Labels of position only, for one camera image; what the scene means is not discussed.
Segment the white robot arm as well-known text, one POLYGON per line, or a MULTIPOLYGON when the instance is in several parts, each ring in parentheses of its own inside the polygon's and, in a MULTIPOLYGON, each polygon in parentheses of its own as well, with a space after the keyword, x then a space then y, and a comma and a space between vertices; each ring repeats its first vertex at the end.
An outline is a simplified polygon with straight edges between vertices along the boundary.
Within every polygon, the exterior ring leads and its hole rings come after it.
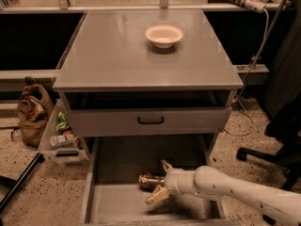
POLYGON ((235 179, 209 166, 195 170, 173 168, 161 160, 166 172, 164 185, 157 186, 145 200, 154 204, 170 195, 184 194, 215 200, 221 196, 232 197, 285 226, 301 225, 301 195, 291 191, 235 179))

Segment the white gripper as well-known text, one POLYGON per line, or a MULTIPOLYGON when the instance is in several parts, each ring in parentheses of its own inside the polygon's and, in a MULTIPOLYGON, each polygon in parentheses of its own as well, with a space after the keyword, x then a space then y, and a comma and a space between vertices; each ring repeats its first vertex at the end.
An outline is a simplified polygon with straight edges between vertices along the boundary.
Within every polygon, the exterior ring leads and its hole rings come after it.
POLYGON ((161 160, 166 173, 165 186, 157 186, 151 195, 145 200, 146 204, 154 204, 166 200, 169 195, 193 194, 197 191, 193 170, 173 169, 173 167, 161 160))

